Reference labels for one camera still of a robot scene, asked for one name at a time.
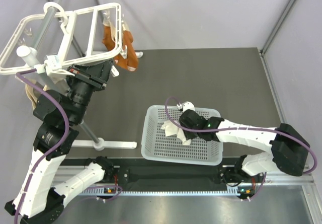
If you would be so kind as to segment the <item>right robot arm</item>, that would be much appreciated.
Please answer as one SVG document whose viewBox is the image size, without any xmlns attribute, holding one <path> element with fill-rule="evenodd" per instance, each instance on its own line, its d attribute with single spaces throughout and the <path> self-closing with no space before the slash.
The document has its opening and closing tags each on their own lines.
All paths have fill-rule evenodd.
<svg viewBox="0 0 322 224">
<path fill-rule="evenodd" d="M 233 123 L 221 117 L 205 118 L 186 110 L 179 118 L 186 139 L 230 142 L 256 148 L 261 153 L 243 155 L 236 162 L 234 173 L 245 182 L 262 172 L 281 171 L 302 176 L 308 156 L 309 143 L 289 124 L 277 128 L 259 128 Z"/>
</svg>

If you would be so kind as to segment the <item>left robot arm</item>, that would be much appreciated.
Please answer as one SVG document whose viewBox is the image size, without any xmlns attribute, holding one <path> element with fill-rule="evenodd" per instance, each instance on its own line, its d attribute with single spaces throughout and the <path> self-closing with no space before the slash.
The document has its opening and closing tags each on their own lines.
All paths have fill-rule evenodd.
<svg viewBox="0 0 322 224">
<path fill-rule="evenodd" d="M 113 163 L 107 157 L 88 160 L 83 171 L 63 184 L 52 185 L 55 174 L 78 136 L 81 123 L 94 92 L 105 89 L 112 60 L 67 69 L 68 91 L 45 90 L 26 78 L 17 77 L 39 93 L 33 114 L 41 120 L 32 148 L 31 163 L 18 196 L 5 204 L 15 223 L 53 223 L 65 207 L 81 192 L 98 182 L 114 179 Z"/>
</svg>

